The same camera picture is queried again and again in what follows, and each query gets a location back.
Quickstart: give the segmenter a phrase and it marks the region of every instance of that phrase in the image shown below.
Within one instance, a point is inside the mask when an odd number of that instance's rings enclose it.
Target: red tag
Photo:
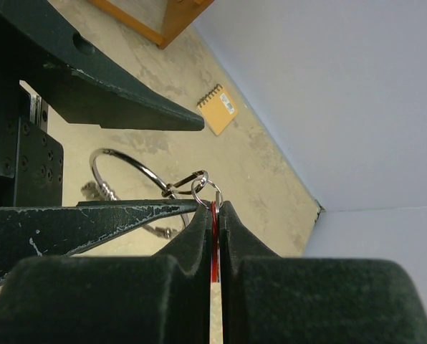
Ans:
[[[219,224],[217,223],[217,213],[215,210],[215,202],[211,203],[212,211],[212,267],[211,281],[220,282],[219,271]]]

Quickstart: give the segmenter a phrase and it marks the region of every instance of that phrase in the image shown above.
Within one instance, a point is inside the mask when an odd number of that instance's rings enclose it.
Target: sticker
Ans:
[[[224,93],[221,93],[220,99],[225,105],[226,109],[228,109],[229,114],[232,115],[234,113],[234,107],[229,101],[228,97]]]

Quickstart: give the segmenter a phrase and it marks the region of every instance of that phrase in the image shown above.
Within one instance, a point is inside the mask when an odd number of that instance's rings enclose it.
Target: white wall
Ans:
[[[326,209],[427,206],[427,0],[215,0],[196,28]]]
[[[322,214],[304,255],[397,262],[415,282],[427,311],[427,207]]]

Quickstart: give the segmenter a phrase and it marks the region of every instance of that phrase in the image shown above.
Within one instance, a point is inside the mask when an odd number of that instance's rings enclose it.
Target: yellow notebook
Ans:
[[[236,104],[220,84],[199,100],[198,111],[215,135],[220,135],[238,113]]]

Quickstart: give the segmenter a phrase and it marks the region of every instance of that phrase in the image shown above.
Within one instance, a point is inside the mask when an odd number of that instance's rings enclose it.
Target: beige floor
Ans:
[[[312,231],[317,205],[195,30],[188,28],[161,51],[85,0],[50,2],[84,37],[156,92],[195,111],[197,100],[221,83],[229,89],[240,111],[218,137],[208,128],[198,133],[172,133],[69,125],[51,111],[49,133],[64,146],[64,205],[82,200],[80,188],[92,179],[88,168],[90,152],[99,147],[116,148],[147,164],[167,182],[192,171],[207,170],[243,223],[265,244],[283,256],[300,255]],[[122,199],[160,196],[149,181],[124,163],[104,157],[99,160],[99,167]],[[213,194],[202,193],[205,199]],[[181,227],[179,218],[160,220],[159,224]],[[88,254],[147,255],[166,242],[136,230]],[[219,342],[218,288],[213,291],[213,298],[212,341]]]

